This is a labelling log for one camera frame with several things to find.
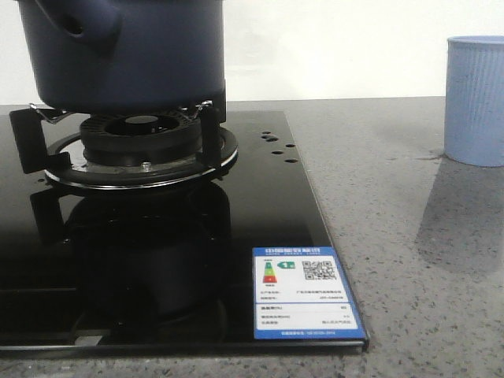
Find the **light blue ribbed cup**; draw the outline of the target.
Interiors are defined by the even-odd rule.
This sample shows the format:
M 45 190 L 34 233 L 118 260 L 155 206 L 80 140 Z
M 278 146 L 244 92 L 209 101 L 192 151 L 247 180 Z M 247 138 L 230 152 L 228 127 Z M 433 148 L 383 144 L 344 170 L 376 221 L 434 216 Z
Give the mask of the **light blue ribbed cup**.
M 503 37 L 448 39 L 444 152 L 468 165 L 503 166 Z

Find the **black right pot support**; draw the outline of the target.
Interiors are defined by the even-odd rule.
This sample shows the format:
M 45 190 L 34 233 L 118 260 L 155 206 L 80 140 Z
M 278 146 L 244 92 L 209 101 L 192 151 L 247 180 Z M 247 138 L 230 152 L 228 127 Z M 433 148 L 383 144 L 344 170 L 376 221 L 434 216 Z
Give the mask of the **black right pot support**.
M 9 118 L 24 172 L 43 171 L 49 180 L 67 187 L 127 191 L 176 186 L 225 175 L 238 157 L 238 143 L 229 130 L 221 127 L 219 110 L 211 102 L 203 102 L 189 109 L 156 113 L 170 111 L 200 120 L 202 146 L 195 153 L 174 161 L 161 164 L 143 162 L 132 167 L 100 165 L 87 160 L 80 130 L 47 146 L 43 123 L 56 124 L 63 120 L 68 116 L 63 110 L 30 106 L 11 112 Z

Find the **dark blue cooking pot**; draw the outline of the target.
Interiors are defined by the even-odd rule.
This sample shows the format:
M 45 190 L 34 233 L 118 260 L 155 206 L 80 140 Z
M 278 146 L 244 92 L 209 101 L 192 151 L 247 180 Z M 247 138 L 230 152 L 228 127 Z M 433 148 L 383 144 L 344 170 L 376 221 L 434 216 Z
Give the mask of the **dark blue cooking pot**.
M 219 98 L 220 1 L 21 1 L 39 97 L 76 113 L 145 113 Z

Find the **blue energy label sticker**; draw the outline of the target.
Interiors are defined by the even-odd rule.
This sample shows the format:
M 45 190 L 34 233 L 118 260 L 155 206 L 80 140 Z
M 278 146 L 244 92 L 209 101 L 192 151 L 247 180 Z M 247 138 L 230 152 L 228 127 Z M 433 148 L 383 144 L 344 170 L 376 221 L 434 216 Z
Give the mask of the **blue energy label sticker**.
M 366 339 L 333 247 L 255 247 L 253 274 L 255 339 Z

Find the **black right gas burner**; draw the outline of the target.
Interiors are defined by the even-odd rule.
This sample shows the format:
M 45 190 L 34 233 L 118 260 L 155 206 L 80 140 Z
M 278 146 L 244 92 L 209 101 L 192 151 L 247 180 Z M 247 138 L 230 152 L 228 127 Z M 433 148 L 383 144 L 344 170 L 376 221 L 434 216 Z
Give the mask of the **black right gas burner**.
M 95 115 L 80 125 L 87 160 L 108 166 L 161 164 L 184 158 L 202 146 L 201 122 L 180 112 Z

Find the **black glass gas stove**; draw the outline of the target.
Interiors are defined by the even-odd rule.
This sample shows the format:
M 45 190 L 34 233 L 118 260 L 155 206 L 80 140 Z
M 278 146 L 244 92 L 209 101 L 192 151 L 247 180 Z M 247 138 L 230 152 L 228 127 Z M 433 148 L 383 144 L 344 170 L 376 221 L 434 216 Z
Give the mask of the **black glass gas stove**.
M 334 248 L 283 113 L 228 114 L 238 159 L 222 179 L 95 191 L 24 172 L 11 112 L 1 118 L 3 357 L 368 348 L 362 320 L 364 340 L 254 338 L 253 249 Z M 44 122 L 47 146 L 86 119 Z

